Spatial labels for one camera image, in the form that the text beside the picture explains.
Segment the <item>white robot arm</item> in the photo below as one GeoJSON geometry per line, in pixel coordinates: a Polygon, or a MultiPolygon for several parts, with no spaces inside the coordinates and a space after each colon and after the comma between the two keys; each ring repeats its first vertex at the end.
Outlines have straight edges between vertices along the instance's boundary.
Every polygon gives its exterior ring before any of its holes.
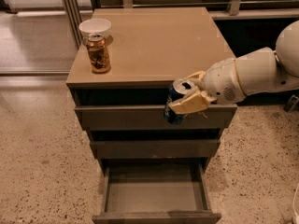
{"type": "Polygon", "coordinates": [[[292,91],[299,88],[299,21],[288,25],[278,36],[276,48],[262,48],[238,58],[214,63],[174,81],[184,89],[180,98],[167,106],[177,115],[206,110],[215,102],[228,105],[262,92],[292,91]]]}

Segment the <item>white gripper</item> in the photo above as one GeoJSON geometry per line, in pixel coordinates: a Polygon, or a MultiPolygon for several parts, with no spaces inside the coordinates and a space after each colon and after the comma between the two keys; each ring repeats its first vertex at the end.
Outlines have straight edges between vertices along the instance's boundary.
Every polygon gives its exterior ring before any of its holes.
{"type": "Polygon", "coordinates": [[[206,72],[195,72],[187,79],[205,91],[196,91],[171,102],[170,109],[178,115],[206,110],[216,100],[219,105],[228,105],[246,98],[238,81],[234,58],[215,63],[206,72]]]}

